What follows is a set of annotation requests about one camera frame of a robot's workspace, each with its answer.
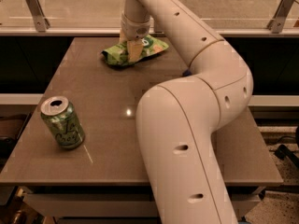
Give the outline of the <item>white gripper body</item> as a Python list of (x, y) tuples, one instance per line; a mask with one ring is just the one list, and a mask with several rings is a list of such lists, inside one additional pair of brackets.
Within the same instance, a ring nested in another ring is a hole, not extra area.
[(131, 21), (124, 13), (121, 14), (121, 31), (127, 40), (144, 38), (150, 30), (150, 21)]

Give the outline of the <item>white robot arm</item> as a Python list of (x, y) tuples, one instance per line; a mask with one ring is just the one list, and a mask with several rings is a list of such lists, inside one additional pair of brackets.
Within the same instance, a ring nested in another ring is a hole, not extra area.
[(128, 40), (156, 21), (191, 75), (149, 89), (136, 109), (141, 154), (163, 224), (238, 224), (211, 135), (249, 103), (253, 78), (225, 39), (179, 0), (126, 0)]

